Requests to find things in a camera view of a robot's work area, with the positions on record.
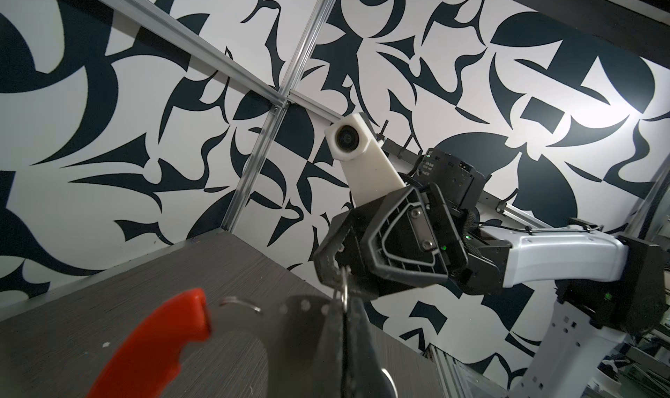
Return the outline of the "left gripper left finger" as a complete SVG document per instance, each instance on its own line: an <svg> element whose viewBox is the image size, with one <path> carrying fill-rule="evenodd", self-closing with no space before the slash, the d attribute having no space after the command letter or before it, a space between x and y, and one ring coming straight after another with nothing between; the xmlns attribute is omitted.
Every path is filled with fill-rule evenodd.
<svg viewBox="0 0 670 398"><path fill-rule="evenodd" d="M344 316L338 300L297 295L277 307L278 349L271 354L273 397L340 397Z"/></svg>

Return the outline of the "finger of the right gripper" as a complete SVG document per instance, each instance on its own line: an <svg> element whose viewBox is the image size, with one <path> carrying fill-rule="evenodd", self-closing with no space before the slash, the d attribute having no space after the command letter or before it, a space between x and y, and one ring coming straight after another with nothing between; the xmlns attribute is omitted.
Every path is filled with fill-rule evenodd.
<svg viewBox="0 0 670 398"><path fill-rule="evenodd" d="M324 286L342 286L343 269L349 269L347 284L354 293L366 293L366 267L361 248L361 217L357 209L333 218L329 230L312 253L319 281Z"/></svg>
<svg viewBox="0 0 670 398"><path fill-rule="evenodd" d="M373 294L383 297L448 280L448 260L419 190L405 187L359 208L361 248Z"/></svg>

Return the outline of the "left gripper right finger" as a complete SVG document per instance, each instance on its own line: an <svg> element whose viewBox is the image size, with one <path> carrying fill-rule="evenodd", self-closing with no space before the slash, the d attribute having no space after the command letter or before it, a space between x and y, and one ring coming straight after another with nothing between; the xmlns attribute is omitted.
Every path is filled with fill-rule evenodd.
<svg viewBox="0 0 670 398"><path fill-rule="evenodd" d="M344 327L344 396L397 397L393 380L380 365L360 298L348 299Z"/></svg>

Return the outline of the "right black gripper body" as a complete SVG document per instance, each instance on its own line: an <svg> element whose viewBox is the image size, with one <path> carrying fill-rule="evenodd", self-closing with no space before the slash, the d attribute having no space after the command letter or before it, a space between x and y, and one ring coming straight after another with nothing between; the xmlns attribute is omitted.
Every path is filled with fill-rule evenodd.
<svg viewBox="0 0 670 398"><path fill-rule="evenodd" d="M446 282L469 257L448 202L430 183L335 216L312 261L324 286L375 300Z"/></svg>

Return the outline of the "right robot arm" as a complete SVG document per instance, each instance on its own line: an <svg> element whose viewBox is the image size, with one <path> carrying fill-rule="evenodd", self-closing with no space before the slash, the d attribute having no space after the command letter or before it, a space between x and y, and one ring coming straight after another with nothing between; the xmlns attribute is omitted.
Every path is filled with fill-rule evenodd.
<svg viewBox="0 0 670 398"><path fill-rule="evenodd" d="M580 396L626 335L649 332L667 304L656 244L611 236L572 218L563 228L476 220L484 178L438 149L397 172L377 146L333 148L354 208L333 219L313 254L319 280L375 300L452 281L467 294L554 280L551 324L514 397Z"/></svg>

